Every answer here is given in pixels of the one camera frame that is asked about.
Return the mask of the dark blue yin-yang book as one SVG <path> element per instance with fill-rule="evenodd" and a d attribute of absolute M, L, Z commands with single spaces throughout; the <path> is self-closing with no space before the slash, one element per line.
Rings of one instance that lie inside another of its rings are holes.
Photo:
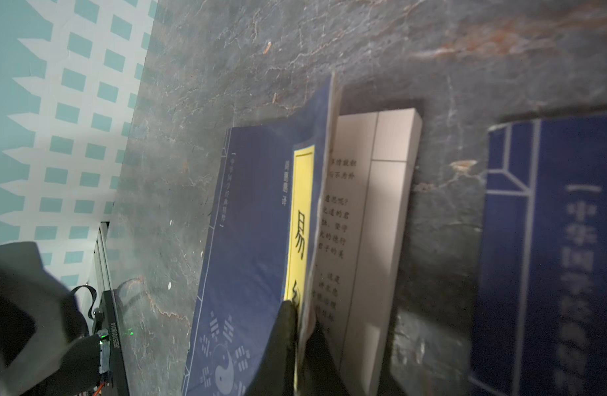
<path fill-rule="evenodd" d="M 295 114 L 228 131 L 184 395 L 245 394 L 285 301 L 296 365 L 319 328 L 348 392 L 377 394 L 422 117 L 340 101 L 329 78 Z"/>

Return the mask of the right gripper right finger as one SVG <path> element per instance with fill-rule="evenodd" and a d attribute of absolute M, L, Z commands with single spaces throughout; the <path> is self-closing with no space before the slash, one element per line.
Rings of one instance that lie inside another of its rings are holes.
<path fill-rule="evenodd" d="M 321 326 L 316 326 L 306 343 L 300 394 L 349 396 L 329 351 Z"/>

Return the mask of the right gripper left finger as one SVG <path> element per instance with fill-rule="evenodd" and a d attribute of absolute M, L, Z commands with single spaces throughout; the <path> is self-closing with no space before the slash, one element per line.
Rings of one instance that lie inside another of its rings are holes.
<path fill-rule="evenodd" d="M 297 311 L 291 300 L 283 301 L 246 396 L 293 396 L 295 393 L 295 353 Z"/>

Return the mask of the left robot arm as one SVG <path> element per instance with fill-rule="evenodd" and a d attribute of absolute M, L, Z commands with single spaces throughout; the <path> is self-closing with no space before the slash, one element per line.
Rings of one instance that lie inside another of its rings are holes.
<path fill-rule="evenodd" d="M 0 245 L 0 395 L 79 395 L 101 381 L 100 339 L 37 244 Z"/>

